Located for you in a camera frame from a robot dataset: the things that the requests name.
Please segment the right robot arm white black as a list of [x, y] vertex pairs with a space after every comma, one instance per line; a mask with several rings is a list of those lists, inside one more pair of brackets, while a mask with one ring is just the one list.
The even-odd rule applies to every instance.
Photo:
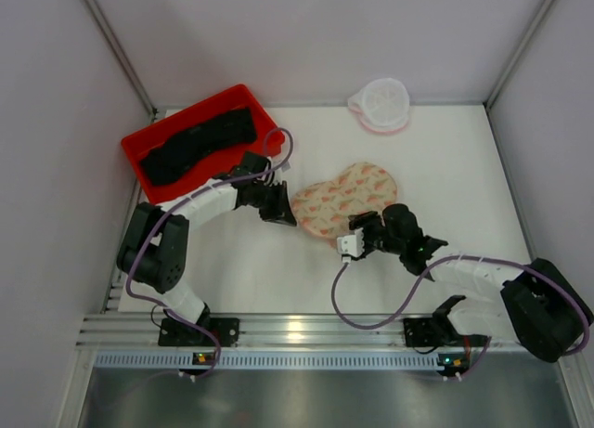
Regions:
[[353, 215], [337, 239], [343, 261], [374, 252], [393, 254], [405, 270], [440, 285], [448, 297], [432, 314], [441, 345], [459, 336], [517, 343], [548, 363], [579, 352], [589, 341], [593, 313], [561, 271], [537, 258], [528, 265], [460, 253], [424, 234], [404, 204]]

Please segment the floral pink laundry bag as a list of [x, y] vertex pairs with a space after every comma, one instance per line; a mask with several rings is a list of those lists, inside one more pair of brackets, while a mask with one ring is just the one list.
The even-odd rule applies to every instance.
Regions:
[[336, 239], [348, 233], [351, 215], [379, 213], [396, 203], [397, 194], [398, 186], [384, 168], [357, 162], [330, 180], [302, 188], [290, 205], [302, 230], [335, 247]]

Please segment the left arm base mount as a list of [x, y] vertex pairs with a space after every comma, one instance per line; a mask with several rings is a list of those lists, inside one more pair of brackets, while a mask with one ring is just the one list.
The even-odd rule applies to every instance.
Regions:
[[[231, 347], [239, 339], [238, 318], [211, 318], [206, 330], [222, 347]], [[214, 341], [200, 331], [173, 318], [164, 318], [157, 342], [161, 347], [214, 346]]]

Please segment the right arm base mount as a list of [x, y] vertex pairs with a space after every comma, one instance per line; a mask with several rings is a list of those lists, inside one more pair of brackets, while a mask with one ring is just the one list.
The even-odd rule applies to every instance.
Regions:
[[407, 347], [483, 347], [484, 335], [462, 335], [447, 318], [404, 318], [404, 335]]

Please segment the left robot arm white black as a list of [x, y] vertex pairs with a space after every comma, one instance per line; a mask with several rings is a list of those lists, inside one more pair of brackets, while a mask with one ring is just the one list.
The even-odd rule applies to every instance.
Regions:
[[206, 327], [210, 309], [185, 274], [190, 231], [243, 206], [267, 223], [295, 227], [287, 183], [274, 179], [278, 168], [264, 155], [246, 152], [229, 172], [176, 200], [140, 202], [116, 259], [127, 295], [161, 307], [190, 328]]

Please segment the white mesh laundry bag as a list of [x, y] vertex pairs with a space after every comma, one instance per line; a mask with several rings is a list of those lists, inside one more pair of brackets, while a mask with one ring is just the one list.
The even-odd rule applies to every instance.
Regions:
[[388, 135], [407, 125], [410, 97], [399, 80], [381, 78], [366, 84], [349, 97], [347, 108], [370, 132]]

